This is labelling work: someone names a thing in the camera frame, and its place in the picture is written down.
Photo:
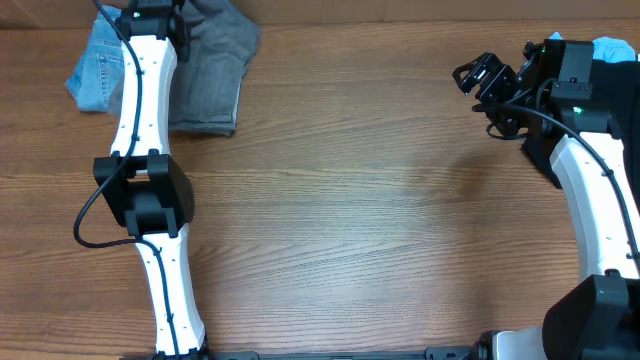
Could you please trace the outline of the grey shorts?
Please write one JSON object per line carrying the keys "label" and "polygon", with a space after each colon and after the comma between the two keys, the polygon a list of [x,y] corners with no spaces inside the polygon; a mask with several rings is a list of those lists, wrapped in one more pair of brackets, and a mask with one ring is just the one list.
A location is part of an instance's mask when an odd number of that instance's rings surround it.
{"label": "grey shorts", "polygon": [[186,0],[180,15],[189,32],[189,60],[174,71],[169,129],[231,136],[261,31],[227,0]]}

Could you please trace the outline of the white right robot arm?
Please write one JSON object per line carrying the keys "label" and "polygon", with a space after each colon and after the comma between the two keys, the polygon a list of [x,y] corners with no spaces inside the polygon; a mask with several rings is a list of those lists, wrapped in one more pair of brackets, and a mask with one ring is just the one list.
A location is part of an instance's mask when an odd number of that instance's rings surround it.
{"label": "white right robot arm", "polygon": [[541,325],[490,331],[470,359],[635,359],[639,355],[639,57],[613,38],[527,43],[512,69],[485,53],[454,79],[487,134],[518,140],[563,191],[579,284]]}

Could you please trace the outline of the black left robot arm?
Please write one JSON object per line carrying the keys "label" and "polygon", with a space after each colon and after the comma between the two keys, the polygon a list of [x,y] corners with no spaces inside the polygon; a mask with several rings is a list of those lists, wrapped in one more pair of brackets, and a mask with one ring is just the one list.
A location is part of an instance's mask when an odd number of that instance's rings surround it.
{"label": "black left robot arm", "polygon": [[188,263],[194,192],[169,146],[170,88],[189,56],[183,2],[133,1],[113,26],[122,41],[123,98],[107,157],[94,161],[96,193],[106,200],[126,243],[136,246],[156,322],[156,359],[205,359],[204,324]]}

